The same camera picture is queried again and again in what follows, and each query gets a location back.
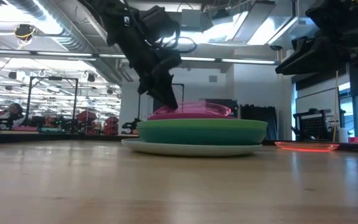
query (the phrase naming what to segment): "green plate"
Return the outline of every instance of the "green plate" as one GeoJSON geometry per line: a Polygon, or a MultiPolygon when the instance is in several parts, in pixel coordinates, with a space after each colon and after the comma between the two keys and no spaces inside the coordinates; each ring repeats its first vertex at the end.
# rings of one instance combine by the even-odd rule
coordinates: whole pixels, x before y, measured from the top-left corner
{"type": "Polygon", "coordinates": [[[244,119],[169,119],[138,123],[145,142],[245,146],[260,144],[267,123],[244,119]]]}

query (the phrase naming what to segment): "window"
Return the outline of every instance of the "window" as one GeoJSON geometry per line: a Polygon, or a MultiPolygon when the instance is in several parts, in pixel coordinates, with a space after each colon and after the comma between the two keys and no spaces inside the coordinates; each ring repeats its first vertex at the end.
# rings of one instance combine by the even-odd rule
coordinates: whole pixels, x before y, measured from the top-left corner
{"type": "Polygon", "coordinates": [[[350,83],[339,86],[339,102],[344,111],[343,124],[349,137],[354,137],[353,102],[350,94],[350,83]]]}

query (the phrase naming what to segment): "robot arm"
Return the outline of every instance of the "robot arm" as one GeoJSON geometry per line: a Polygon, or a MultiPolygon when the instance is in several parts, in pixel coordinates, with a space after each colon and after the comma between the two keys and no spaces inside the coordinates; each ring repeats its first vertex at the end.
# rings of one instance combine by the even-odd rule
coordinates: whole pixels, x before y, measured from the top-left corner
{"type": "Polygon", "coordinates": [[[319,31],[314,38],[293,40],[295,53],[276,72],[293,75],[335,71],[347,62],[358,67],[358,0],[317,0],[306,15],[319,31]]]}
{"type": "Polygon", "coordinates": [[[164,8],[154,6],[147,12],[130,7],[127,0],[79,0],[108,33],[109,46],[117,44],[138,76],[138,93],[147,92],[163,104],[178,108],[169,70],[181,64],[178,44],[180,25],[164,8]],[[176,34],[168,46],[162,39],[176,34]]]}

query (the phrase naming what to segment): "table surface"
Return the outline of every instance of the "table surface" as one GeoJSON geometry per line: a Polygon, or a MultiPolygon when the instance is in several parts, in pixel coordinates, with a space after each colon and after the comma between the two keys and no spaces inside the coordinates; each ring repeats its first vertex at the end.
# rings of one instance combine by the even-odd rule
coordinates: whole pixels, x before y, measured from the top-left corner
{"type": "Polygon", "coordinates": [[[0,223],[358,223],[358,154],[140,154],[119,142],[0,144],[0,223]]]}

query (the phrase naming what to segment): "white plate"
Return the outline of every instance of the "white plate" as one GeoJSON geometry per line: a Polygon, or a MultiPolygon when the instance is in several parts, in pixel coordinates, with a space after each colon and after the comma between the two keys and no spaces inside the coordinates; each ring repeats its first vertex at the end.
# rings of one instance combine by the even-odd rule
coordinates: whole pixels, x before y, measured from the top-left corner
{"type": "Polygon", "coordinates": [[[122,144],[138,152],[168,156],[240,156],[251,154],[262,145],[254,146],[200,146],[184,144],[147,143],[141,139],[123,139],[122,144]]]}

